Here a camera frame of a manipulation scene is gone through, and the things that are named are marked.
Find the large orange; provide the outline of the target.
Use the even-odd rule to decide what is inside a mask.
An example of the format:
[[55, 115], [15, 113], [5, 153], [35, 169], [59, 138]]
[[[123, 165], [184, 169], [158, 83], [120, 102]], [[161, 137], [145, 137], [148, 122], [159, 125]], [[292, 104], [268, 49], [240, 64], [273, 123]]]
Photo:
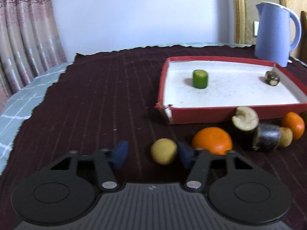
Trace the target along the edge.
[[192, 139], [192, 147], [205, 149], [216, 155], [226, 155], [233, 149], [230, 135], [219, 127], [208, 127], [200, 130]]

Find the small yellow fruit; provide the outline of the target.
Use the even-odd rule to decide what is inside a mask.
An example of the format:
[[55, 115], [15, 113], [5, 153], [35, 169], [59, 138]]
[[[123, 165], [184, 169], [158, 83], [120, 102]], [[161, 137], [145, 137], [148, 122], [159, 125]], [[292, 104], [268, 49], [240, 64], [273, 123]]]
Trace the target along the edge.
[[280, 127], [281, 138], [279, 140], [278, 146], [279, 147], [288, 147], [293, 140], [293, 133], [290, 128], [287, 127]]
[[177, 153], [177, 144], [171, 139], [161, 138], [154, 142], [150, 152], [156, 163], [168, 165], [172, 162]]

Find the bitten eggplant piece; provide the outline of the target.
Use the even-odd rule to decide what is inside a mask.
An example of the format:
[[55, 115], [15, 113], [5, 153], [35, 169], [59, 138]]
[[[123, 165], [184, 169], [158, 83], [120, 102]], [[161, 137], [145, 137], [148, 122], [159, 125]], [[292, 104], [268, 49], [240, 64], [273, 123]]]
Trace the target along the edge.
[[259, 117], [254, 109], [247, 106], [239, 106], [232, 117], [232, 122], [241, 131], [252, 131], [258, 126]]

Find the dark eggplant piece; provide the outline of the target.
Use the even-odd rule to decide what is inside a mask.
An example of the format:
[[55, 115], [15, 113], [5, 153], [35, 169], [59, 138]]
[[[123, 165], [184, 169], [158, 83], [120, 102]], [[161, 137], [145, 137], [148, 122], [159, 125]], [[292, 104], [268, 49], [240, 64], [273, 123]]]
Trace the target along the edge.
[[277, 148], [280, 140], [281, 130], [279, 126], [259, 123], [254, 135], [253, 148], [270, 152]]

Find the green cucumber piece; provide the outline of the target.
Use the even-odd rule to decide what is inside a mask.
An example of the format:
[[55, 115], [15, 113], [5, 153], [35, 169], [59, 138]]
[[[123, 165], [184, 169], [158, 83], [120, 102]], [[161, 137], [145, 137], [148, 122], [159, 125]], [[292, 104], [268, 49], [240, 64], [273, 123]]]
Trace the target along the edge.
[[192, 84], [195, 88], [205, 89], [208, 86], [209, 74], [205, 70], [194, 70], [192, 73]]

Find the orange mandarin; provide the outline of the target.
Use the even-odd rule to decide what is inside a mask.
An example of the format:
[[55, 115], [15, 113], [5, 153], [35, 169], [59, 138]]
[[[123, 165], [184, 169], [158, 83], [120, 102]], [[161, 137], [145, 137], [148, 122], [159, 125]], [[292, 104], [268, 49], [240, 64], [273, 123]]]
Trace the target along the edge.
[[291, 129], [294, 140], [300, 139], [305, 131], [303, 118], [295, 112], [287, 113], [281, 120], [281, 126]]

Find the dark brown round fruit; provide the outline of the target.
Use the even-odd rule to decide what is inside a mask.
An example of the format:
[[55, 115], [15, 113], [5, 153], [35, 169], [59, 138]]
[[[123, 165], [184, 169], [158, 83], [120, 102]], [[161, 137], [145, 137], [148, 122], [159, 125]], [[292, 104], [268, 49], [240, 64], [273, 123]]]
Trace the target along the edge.
[[267, 71], [265, 73], [264, 81], [270, 86], [277, 86], [280, 82], [280, 77], [276, 72]]

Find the green tomato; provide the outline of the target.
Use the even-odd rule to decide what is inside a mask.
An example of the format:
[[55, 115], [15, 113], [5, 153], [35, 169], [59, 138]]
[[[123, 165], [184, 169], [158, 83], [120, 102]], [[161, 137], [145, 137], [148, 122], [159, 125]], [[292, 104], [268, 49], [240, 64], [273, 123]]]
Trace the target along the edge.
[[300, 113], [300, 116], [303, 118], [303, 120], [304, 120], [304, 122], [306, 124], [306, 122], [307, 122], [307, 111], [304, 111], [304, 112]]

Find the dark maroon striped cloth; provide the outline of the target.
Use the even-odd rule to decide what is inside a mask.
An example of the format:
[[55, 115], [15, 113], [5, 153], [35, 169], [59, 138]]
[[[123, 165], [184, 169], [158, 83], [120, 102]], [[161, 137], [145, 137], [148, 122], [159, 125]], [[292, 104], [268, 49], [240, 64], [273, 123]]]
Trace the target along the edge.
[[169, 57], [213, 56], [254, 59], [253, 47], [146, 47], [81, 55], [50, 86], [43, 102], [22, 123], [1, 175], [1, 229], [19, 219], [11, 205], [14, 188], [68, 151], [91, 154], [117, 140], [129, 142], [119, 172], [125, 182], [183, 180], [179, 164], [156, 165], [153, 140], [189, 141], [201, 124], [168, 125], [156, 109], [163, 64]]

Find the red shallow cardboard tray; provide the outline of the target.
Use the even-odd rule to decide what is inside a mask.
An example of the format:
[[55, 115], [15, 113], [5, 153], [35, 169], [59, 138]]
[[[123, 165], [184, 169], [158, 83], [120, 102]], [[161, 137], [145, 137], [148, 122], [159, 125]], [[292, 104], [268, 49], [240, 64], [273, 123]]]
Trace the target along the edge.
[[[194, 70], [209, 74], [205, 89], [192, 84]], [[280, 77], [265, 83], [267, 71]], [[236, 108], [253, 108], [259, 119], [306, 111], [306, 86], [284, 67], [257, 59], [220, 56], [169, 57], [163, 64], [156, 108], [169, 124], [221, 122]]]

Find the light blue checked bedsheet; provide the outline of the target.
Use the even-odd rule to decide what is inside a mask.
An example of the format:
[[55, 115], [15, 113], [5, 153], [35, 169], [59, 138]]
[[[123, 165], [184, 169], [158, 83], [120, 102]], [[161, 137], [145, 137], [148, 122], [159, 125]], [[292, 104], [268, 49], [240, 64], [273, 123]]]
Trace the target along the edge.
[[[192, 48], [202, 47], [222, 47], [230, 48], [251, 47], [250, 44], [236, 43], [179, 43], [179, 44], [162, 44], [150, 47], [172, 47], [183, 46]], [[306, 84], [306, 61], [301, 61], [296, 57], [294, 60], [288, 60], [287, 70], [294, 74], [295, 77]], [[14, 139], [19, 131], [23, 121], [29, 119], [33, 109], [37, 107], [44, 99], [49, 86], [59, 80], [59, 76], [65, 73], [67, 67], [72, 65], [73, 61], [52, 67], [42, 75], [36, 77], [32, 83], [22, 88], [20, 91], [12, 95], [6, 102], [1, 112], [1, 175], [3, 174], [13, 148]]]

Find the pink patterned curtain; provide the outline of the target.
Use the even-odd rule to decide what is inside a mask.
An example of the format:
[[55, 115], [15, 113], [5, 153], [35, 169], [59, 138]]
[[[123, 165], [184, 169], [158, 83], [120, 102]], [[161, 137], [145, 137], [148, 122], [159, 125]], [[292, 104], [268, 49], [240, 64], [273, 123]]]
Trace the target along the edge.
[[51, 0], [1, 0], [1, 108], [66, 60]]

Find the blue electric kettle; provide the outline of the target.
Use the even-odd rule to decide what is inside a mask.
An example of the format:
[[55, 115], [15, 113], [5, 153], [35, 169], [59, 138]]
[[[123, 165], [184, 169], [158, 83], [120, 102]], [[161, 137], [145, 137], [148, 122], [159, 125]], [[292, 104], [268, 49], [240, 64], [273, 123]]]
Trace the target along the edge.
[[255, 56], [286, 67], [290, 53], [301, 39], [300, 18], [291, 9], [273, 2], [259, 3], [256, 8], [259, 13], [259, 27]]

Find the wooden chair back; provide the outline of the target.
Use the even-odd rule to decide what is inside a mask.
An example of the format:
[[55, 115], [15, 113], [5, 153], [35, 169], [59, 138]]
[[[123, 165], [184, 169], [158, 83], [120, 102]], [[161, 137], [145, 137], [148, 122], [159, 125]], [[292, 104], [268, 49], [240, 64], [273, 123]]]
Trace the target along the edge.
[[306, 62], [307, 59], [307, 20], [306, 20], [306, 11], [302, 10], [300, 13], [301, 18], [301, 26], [302, 26], [302, 34], [301, 39], [298, 46], [298, 58]]

